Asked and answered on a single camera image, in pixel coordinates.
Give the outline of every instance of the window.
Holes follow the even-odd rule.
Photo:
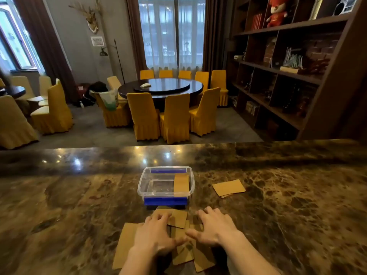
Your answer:
[[[12,0],[0,0],[0,60],[8,70],[43,70]]]
[[[201,70],[205,0],[138,1],[147,67]]]

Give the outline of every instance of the hand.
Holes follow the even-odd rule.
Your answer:
[[[172,213],[164,213],[148,216],[144,224],[136,230],[134,246],[131,249],[154,257],[157,254],[165,255],[184,244],[187,238],[174,239],[167,234],[167,222],[171,215]]]
[[[206,213],[201,209],[196,212],[204,225],[204,231],[199,232],[194,229],[188,229],[185,233],[191,238],[206,245],[228,245],[228,243],[236,243],[240,238],[244,238],[244,234],[237,230],[232,218],[224,215],[218,208],[214,210],[207,206]]]

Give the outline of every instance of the red stuffed animal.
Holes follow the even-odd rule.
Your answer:
[[[272,6],[270,12],[272,15],[266,20],[269,27],[279,26],[283,23],[284,18],[287,17],[286,3],[288,0],[270,0],[269,5]]]

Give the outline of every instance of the clear plastic container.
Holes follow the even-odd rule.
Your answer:
[[[173,192],[175,174],[178,173],[189,175],[189,192]],[[194,190],[194,173],[188,166],[147,167],[138,185],[138,194],[145,205],[186,205]]]

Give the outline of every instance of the deer head wall decoration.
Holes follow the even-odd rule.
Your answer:
[[[84,8],[84,6],[80,2],[75,2],[74,4],[69,5],[69,7],[76,9],[77,11],[83,14],[83,16],[88,22],[88,27],[93,32],[93,34],[96,34],[98,32],[98,21],[97,18],[95,17],[95,14],[99,13],[100,15],[102,15],[99,0],[96,2],[95,8],[92,9],[91,7],[89,7],[88,11]]]

